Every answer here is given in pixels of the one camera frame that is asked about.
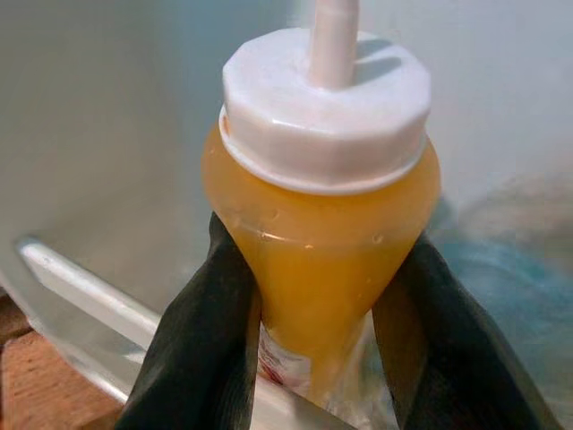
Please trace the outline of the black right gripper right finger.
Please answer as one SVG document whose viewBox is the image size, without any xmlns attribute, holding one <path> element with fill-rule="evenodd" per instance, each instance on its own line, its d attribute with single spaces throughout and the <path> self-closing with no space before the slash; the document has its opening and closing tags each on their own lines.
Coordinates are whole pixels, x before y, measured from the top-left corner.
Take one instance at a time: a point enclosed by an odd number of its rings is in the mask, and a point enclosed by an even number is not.
<svg viewBox="0 0 573 430">
<path fill-rule="evenodd" d="M 498 326 L 427 236 L 372 319 L 399 428 L 560 428 Z"/>
</svg>

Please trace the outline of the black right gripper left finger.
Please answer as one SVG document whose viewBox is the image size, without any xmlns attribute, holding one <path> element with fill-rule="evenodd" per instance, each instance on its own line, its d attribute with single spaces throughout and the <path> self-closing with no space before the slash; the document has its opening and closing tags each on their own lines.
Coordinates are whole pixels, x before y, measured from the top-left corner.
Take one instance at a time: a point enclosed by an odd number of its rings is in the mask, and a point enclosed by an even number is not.
<svg viewBox="0 0 573 430">
<path fill-rule="evenodd" d="M 247 429 L 252 422 L 261 302 L 217 215 L 205 262 L 167 307 L 118 429 Z"/>
</svg>

